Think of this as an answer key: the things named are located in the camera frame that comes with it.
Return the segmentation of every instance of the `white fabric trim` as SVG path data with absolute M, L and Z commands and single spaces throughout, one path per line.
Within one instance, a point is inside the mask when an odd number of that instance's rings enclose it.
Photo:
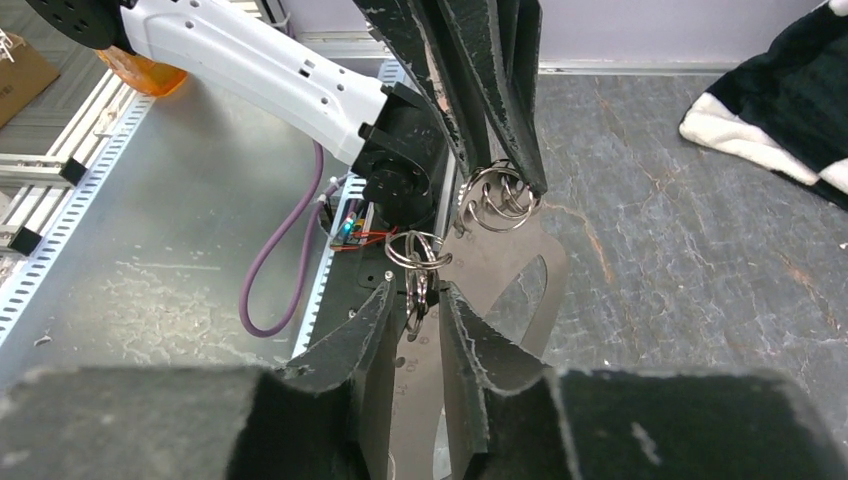
M 848 192 L 848 158 L 830 164 L 819 175 L 834 187 Z
M 848 15 L 848 0 L 830 0 L 827 5 L 840 17 Z
M 686 112 L 680 124 L 680 134 L 699 145 L 783 172 L 805 185 L 819 181 L 814 171 L 781 148 L 761 128 L 741 120 L 710 93 L 701 95 Z

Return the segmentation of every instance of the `black and white blanket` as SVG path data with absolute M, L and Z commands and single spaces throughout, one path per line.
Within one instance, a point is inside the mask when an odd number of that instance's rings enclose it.
M 680 133 L 848 210 L 848 0 L 823 3 L 721 77 Z

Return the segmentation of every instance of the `orange container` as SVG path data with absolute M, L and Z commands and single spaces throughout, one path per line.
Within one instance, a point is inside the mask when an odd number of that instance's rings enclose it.
M 119 48 L 97 50 L 97 55 L 130 87 L 147 95 L 170 95 L 185 82 L 188 75 L 179 68 L 131 55 Z

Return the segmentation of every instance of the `chain of rings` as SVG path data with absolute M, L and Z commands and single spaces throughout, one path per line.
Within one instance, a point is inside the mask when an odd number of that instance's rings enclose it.
M 498 207 L 495 204 L 491 196 L 492 186 L 488 182 L 482 186 L 482 207 L 477 200 L 471 200 L 466 204 L 465 209 L 471 219 L 484 229 L 495 233 L 509 233 L 521 228 L 522 225 L 527 223 L 527 220 L 530 219 L 533 212 L 538 208 L 539 199 L 533 195 L 532 191 L 528 190 L 529 203 L 526 206 L 519 203 L 518 199 L 524 193 L 526 185 L 513 190 L 513 186 L 510 185 L 510 179 L 513 179 L 517 184 L 521 180 L 521 177 L 519 177 L 515 170 L 508 168 L 505 162 L 496 163 L 472 175 L 468 179 L 468 182 L 460 188 L 459 204 L 462 205 L 463 198 L 468 192 L 477 187 L 481 181 L 493 173 L 499 175 L 498 178 L 501 180 L 501 186 L 503 187 L 504 202 L 506 207 L 513 213 L 505 211 L 503 207 Z M 480 217 L 480 208 L 488 209 L 498 217 L 513 223 L 509 227 L 492 226 Z M 462 220 L 463 213 L 460 212 L 458 217 L 459 222 L 463 222 L 462 226 L 464 227 L 464 221 Z M 403 253 L 398 251 L 395 246 L 399 239 L 404 239 Z M 406 329 L 411 337 L 417 336 L 421 331 L 424 316 L 429 311 L 427 292 L 435 288 L 435 284 L 438 282 L 436 277 L 437 270 L 448 265 L 453 260 L 453 256 L 450 253 L 438 255 L 437 251 L 441 249 L 443 244 L 444 239 L 438 235 L 416 230 L 386 236 L 386 256 L 406 270 Z

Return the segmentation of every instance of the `cardboard box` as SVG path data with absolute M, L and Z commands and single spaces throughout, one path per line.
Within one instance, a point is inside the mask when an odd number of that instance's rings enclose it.
M 59 77 L 59 70 L 26 40 L 11 33 L 7 35 L 12 40 L 9 53 L 15 61 L 0 60 L 0 127 Z

